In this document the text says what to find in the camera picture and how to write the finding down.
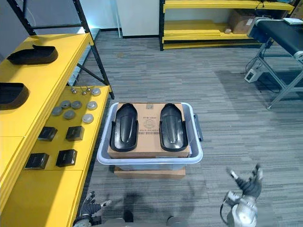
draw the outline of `striped carpet floor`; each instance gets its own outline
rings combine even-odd
[[[94,190],[97,202],[113,201],[103,220],[131,210],[137,221],[164,224],[170,216],[181,216],[193,227],[223,226],[222,200],[229,190],[239,192],[225,168],[247,178],[260,163],[264,181],[258,226],[303,226],[302,93],[291,93],[266,110],[276,94],[259,81],[249,84],[243,79],[256,48],[160,52],[157,38],[119,39],[117,32],[101,32],[96,45],[116,96],[109,105],[187,102],[199,116],[205,139],[202,161],[187,166],[182,180],[119,179],[112,167],[93,159],[83,193]],[[274,46],[268,52],[283,50]],[[291,58],[271,59],[269,64],[285,79],[302,69]],[[85,66],[99,75],[92,53]],[[268,78],[260,80],[278,91]],[[79,84],[99,83],[82,72]]]

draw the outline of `small device on floor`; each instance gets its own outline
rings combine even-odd
[[[255,82],[262,75],[263,71],[257,69],[250,69],[245,76],[245,80],[249,83]]]

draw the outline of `clear plastic bin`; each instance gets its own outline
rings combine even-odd
[[[104,165],[115,165],[123,170],[178,170],[187,164],[201,161],[203,151],[201,141],[203,140],[199,121],[194,115],[193,108],[187,103],[183,106],[186,121],[188,144],[191,149],[190,157],[161,157],[161,158],[111,158],[108,153],[112,121],[115,120],[118,103],[111,105],[108,118],[102,134],[102,140],[98,148],[97,159]]]

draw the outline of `cardboard box on shelf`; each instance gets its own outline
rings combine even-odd
[[[124,171],[115,167],[115,175],[120,178],[136,179],[182,179],[185,177],[185,167],[180,170],[130,170]]]
[[[161,148],[159,124],[160,113],[166,103],[132,103],[138,112],[138,140],[137,147],[128,152],[117,152],[108,146],[108,154],[112,158],[156,158],[156,157],[188,157],[189,145],[182,151],[169,152]],[[174,103],[181,111],[184,121],[183,107],[181,103]]]
[[[249,10],[233,9],[228,19],[228,25],[234,34],[245,34],[248,32],[254,18],[255,15]]]
[[[290,18],[303,19],[303,0],[299,1],[298,5],[294,8]]]

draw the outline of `printed label on box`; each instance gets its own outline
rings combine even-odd
[[[250,25],[252,24],[253,21],[254,21],[254,19],[248,19],[246,25],[249,25],[249,26],[250,26]]]

